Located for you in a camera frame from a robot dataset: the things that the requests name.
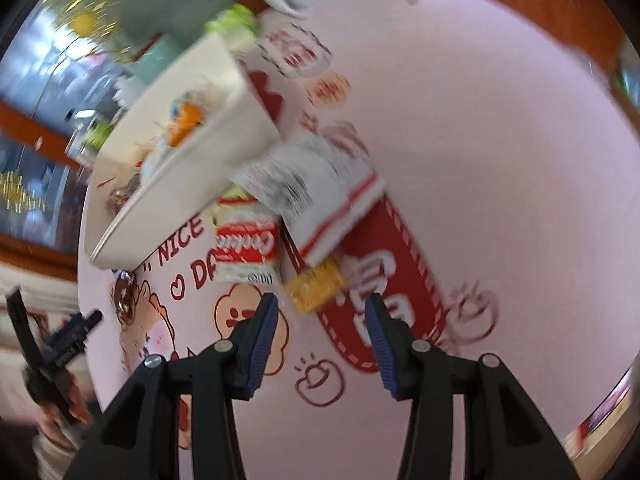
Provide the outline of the mixed nut bar packet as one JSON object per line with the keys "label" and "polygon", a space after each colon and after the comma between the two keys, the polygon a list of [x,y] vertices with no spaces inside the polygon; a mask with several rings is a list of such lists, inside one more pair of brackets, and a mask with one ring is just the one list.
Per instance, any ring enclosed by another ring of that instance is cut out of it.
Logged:
{"label": "mixed nut bar packet", "polygon": [[137,192],[138,188],[140,188],[140,182],[140,174],[134,174],[125,185],[111,190],[107,196],[106,208],[113,217],[119,214],[119,211],[124,208],[128,200]]}

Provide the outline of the clear bottle green label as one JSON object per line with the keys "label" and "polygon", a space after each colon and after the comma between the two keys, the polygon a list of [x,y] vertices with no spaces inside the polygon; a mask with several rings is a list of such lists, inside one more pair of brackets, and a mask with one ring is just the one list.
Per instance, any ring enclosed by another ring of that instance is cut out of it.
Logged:
{"label": "clear bottle green label", "polygon": [[115,129],[116,120],[108,119],[97,110],[75,110],[65,117],[72,135],[65,154],[79,165],[91,168],[105,141]]}

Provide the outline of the green tissue pack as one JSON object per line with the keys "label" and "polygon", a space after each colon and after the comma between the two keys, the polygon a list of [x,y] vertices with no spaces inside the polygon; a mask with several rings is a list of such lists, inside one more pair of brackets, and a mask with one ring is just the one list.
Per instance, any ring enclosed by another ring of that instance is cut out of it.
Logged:
{"label": "green tissue pack", "polygon": [[203,26],[203,35],[217,34],[227,49],[234,53],[250,50],[260,34],[256,15],[247,7],[233,3]]}

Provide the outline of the white red cookie packet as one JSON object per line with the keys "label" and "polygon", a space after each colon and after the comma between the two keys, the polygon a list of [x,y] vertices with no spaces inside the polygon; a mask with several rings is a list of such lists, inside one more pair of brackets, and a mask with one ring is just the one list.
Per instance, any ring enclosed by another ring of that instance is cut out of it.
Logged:
{"label": "white red cookie packet", "polygon": [[280,219],[254,198],[228,197],[212,209],[217,282],[273,285],[280,280]]}

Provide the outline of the yellow candy wrapper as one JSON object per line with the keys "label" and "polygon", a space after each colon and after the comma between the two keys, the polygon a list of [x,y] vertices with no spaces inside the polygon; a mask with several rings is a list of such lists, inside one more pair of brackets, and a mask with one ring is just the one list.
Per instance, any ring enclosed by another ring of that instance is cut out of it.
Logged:
{"label": "yellow candy wrapper", "polygon": [[301,314],[318,312],[347,285],[346,278],[334,257],[328,257],[285,285],[294,308]]}

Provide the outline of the green yellow snack packet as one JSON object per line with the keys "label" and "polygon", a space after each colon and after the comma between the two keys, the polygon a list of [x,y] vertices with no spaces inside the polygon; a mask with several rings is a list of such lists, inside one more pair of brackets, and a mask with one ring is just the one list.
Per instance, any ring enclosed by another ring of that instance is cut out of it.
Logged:
{"label": "green yellow snack packet", "polygon": [[236,204],[236,203],[255,203],[256,198],[250,193],[240,188],[237,185],[233,185],[224,194],[222,194],[218,200],[218,204]]}

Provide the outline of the white red barcode snack packet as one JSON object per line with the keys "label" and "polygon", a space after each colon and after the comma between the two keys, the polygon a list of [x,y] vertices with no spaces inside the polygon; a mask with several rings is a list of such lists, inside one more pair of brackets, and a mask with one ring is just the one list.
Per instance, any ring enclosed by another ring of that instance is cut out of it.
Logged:
{"label": "white red barcode snack packet", "polygon": [[247,162],[231,181],[282,218],[307,266],[334,252],[385,192],[367,159],[310,134]]}

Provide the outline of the wooden glass door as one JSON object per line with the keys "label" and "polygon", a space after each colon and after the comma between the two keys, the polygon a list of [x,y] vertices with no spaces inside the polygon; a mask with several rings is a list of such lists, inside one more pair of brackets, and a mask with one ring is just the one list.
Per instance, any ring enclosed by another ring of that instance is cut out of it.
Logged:
{"label": "wooden glass door", "polygon": [[156,34],[186,48],[220,11],[264,0],[1,0],[1,260],[75,281],[84,168],[65,154],[75,110],[117,112],[116,81]]}

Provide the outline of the teal ceramic canister brown lid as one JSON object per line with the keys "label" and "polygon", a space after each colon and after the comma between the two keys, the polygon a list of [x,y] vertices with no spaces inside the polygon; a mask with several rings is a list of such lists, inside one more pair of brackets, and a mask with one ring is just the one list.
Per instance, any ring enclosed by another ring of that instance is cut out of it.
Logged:
{"label": "teal ceramic canister brown lid", "polygon": [[186,47],[168,34],[156,34],[150,38],[128,64],[128,72],[149,84],[177,58]]}

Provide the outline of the white plastic storage bin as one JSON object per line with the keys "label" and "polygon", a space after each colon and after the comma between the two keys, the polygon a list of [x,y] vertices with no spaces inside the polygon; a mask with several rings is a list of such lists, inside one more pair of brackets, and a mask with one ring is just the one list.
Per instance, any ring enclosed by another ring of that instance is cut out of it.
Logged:
{"label": "white plastic storage bin", "polygon": [[[203,89],[218,110],[173,148],[118,214],[111,192],[134,173],[134,155],[169,124],[179,96]],[[85,201],[84,253],[99,269],[134,270],[228,188],[244,162],[280,141],[276,124],[216,32],[200,38],[149,84],[96,156]]]}

